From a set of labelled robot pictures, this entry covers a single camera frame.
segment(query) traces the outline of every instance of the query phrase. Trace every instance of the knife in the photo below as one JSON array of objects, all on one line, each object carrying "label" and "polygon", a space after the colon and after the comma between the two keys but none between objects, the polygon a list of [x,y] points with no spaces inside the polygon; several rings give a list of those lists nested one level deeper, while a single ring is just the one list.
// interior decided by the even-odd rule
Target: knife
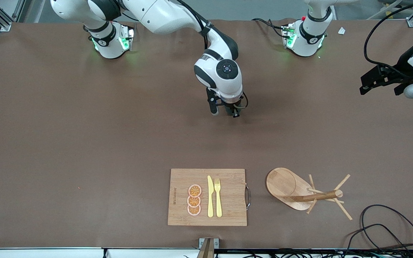
[{"label": "knife", "polygon": [[208,176],[208,217],[213,217],[213,196],[214,186],[213,180],[211,180],[211,176]]}]

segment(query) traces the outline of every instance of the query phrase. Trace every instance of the orange slice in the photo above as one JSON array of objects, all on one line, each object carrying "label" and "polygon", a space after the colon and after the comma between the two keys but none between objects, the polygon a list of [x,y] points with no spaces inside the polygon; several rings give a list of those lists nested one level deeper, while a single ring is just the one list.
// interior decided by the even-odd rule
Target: orange slice
[{"label": "orange slice", "polygon": [[202,188],[199,185],[191,185],[189,186],[189,196],[196,198],[199,197],[202,193]]},{"label": "orange slice", "polygon": [[195,207],[195,208],[190,207],[190,206],[187,207],[187,212],[192,216],[197,216],[198,214],[200,214],[201,210],[202,210],[202,208],[200,208],[200,206]]},{"label": "orange slice", "polygon": [[192,207],[192,208],[199,207],[200,197],[192,197],[192,196],[187,197],[187,205],[189,205],[189,207]]}]

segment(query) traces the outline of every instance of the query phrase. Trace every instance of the wooden rod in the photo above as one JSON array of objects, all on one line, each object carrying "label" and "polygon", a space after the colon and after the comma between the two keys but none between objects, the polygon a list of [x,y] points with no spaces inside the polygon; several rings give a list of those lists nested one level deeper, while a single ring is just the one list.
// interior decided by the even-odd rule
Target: wooden rod
[{"label": "wooden rod", "polygon": [[342,190],[335,190],[335,191],[329,191],[324,194],[311,194],[311,195],[306,195],[302,196],[303,201],[313,201],[315,199],[317,200],[326,200],[326,199],[334,199],[338,197],[342,197],[344,194],[342,193]]},{"label": "wooden rod", "polygon": [[350,175],[346,175],[346,177],[334,188],[334,190],[339,190],[341,186],[346,182],[346,180],[350,177]]},{"label": "wooden rod", "polygon": [[315,189],[315,183],[313,182],[313,178],[311,174],[308,174],[308,178],[310,179],[310,186],[312,189]]},{"label": "wooden rod", "polygon": [[312,204],[311,204],[310,207],[308,208],[307,214],[309,214],[309,213],[312,211],[313,207],[315,207],[316,202],[317,202],[316,199],[313,200]]},{"label": "wooden rod", "polygon": [[339,205],[339,207],[341,208],[341,210],[344,212],[345,216],[347,216],[347,218],[349,220],[353,220],[353,218],[349,215],[349,213],[347,212],[347,210],[342,206],[342,204],[339,202],[339,200],[337,198],[334,198],[334,201],[336,202],[337,205]]},{"label": "wooden rod", "polygon": [[334,199],[326,199],[325,201],[336,202]]},{"label": "wooden rod", "polygon": [[323,192],[323,191],[318,191],[318,190],[316,190],[316,189],[312,189],[312,188],[307,188],[307,191],[311,191],[311,192],[314,192],[314,193],[319,193],[319,194],[326,195],[326,193],[325,193],[325,192]]}]

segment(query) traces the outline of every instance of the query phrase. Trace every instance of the brown table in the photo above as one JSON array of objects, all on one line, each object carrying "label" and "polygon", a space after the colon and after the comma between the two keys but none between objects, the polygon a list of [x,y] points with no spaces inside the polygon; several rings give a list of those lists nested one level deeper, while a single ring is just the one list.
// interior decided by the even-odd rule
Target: brown table
[{"label": "brown table", "polygon": [[[413,221],[413,100],[393,86],[359,94],[376,21],[334,21],[308,58],[262,24],[214,23],[240,47],[250,105],[238,119],[209,113],[193,30],[139,27],[136,51],[116,60],[100,57],[80,24],[15,23],[0,35],[0,247],[182,248],[212,236],[223,248],[340,248],[367,205]],[[369,54],[395,63],[412,45],[413,28],[388,21]],[[265,178],[277,167],[311,173],[326,191],[350,173],[342,200],[354,221],[330,202],[307,215],[272,197]],[[171,168],[245,168],[248,226],[168,226]],[[390,212],[373,210],[372,222],[413,242]],[[371,247],[361,237],[353,246]]]}]

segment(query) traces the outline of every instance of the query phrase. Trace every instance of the cutting board handle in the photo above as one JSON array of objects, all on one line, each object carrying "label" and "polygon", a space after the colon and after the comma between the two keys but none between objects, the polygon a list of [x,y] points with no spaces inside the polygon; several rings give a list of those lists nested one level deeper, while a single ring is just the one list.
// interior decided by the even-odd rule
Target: cutting board handle
[{"label": "cutting board handle", "polygon": [[245,183],[245,191],[248,193],[247,195],[245,194],[245,199],[246,196],[248,196],[248,204],[246,205],[246,210],[248,210],[251,205],[251,190],[248,187],[247,183]]}]

